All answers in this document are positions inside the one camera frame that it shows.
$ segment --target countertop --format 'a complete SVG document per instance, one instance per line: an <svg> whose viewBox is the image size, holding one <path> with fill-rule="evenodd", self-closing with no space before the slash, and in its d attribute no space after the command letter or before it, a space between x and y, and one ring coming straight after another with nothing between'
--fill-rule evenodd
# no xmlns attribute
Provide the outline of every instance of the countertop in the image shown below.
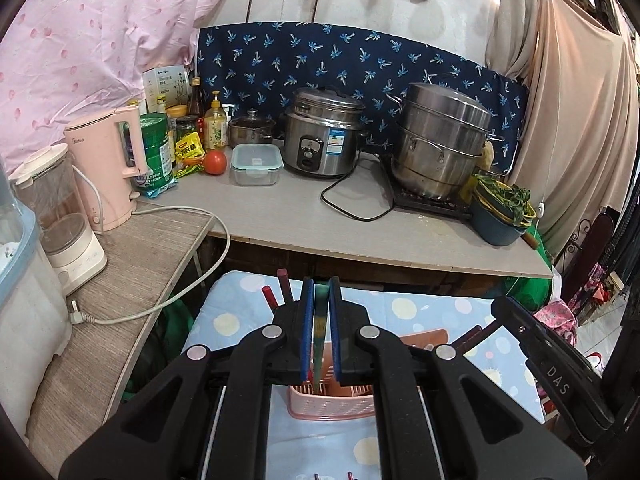
<svg viewBox="0 0 640 480"><path fill-rule="evenodd" d="M98 236L107 266L68 301L76 300L79 308L101 319L161 303L207 235L209 223L206 216L175 210L132 216ZM117 409L157 317L156 312L113 326L77 325L62 356L54 357L27 424L29 448L54 478L65 458Z"/></svg>
<svg viewBox="0 0 640 480"><path fill-rule="evenodd" d="M493 247L456 220L405 210L374 222L350 219L320 200L321 191L332 182L282 170L273 186L238 186L229 170L221 176L200 173L183 177L153 202L210 210L222 218L233 240L252 244L400 267L552 277L540 255L523 240ZM326 196L366 218L382 213L390 203L379 163L364 154L354 174ZM223 236L219 224L213 224L211 233Z"/></svg>

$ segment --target plastic food container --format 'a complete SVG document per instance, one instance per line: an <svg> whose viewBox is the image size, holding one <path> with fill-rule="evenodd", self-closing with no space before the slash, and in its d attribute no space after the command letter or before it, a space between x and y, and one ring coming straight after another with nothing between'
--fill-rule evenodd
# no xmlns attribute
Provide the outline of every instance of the plastic food container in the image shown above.
<svg viewBox="0 0 640 480"><path fill-rule="evenodd" d="M40 233L34 213L14 199L0 162L0 404L20 436L53 354L71 337L62 284Z"/></svg>
<svg viewBox="0 0 640 480"><path fill-rule="evenodd" d="M231 174L240 186L270 186L283 168L280 149L273 144L240 144L231 154Z"/></svg>

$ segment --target white blender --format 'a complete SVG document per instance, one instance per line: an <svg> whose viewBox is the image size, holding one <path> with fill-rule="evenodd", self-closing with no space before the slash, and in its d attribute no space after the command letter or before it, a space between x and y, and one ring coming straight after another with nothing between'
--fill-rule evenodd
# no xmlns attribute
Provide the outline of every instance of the white blender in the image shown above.
<svg viewBox="0 0 640 480"><path fill-rule="evenodd" d="M9 177L18 199L36 214L42 248L66 296L107 264L84 212L67 152L64 143L47 146L29 156Z"/></svg>

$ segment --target pink utensil basket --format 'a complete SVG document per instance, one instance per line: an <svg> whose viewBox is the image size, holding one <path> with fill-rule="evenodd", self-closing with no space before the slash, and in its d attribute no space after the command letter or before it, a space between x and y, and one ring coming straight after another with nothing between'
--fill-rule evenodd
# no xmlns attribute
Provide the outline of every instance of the pink utensil basket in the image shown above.
<svg viewBox="0 0 640 480"><path fill-rule="evenodd" d="M400 336L400 339L405 345L430 350L446 344L449 334L444 329L438 329ZM343 387L335 381L331 343L324 345L321 373L320 392L317 395L313 394L313 386L309 382L289 387L289 415L301 420L350 420L374 415L371 386Z"/></svg>

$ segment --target pink electric kettle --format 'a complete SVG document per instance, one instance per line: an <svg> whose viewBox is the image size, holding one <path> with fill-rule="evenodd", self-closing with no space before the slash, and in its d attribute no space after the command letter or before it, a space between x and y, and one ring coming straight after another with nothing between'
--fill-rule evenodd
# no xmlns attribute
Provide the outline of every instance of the pink electric kettle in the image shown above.
<svg viewBox="0 0 640 480"><path fill-rule="evenodd" d="M127 166L122 124L128 123L134 166ZM69 123L65 139L74 156L74 165L97 188L102 201L102 228L105 231L126 222L135 210L135 199L129 181L132 176L148 171L145 147L140 130L137 106L116 108L92 114ZM100 208L94 190L76 176L84 209L94 230L100 229Z"/></svg>

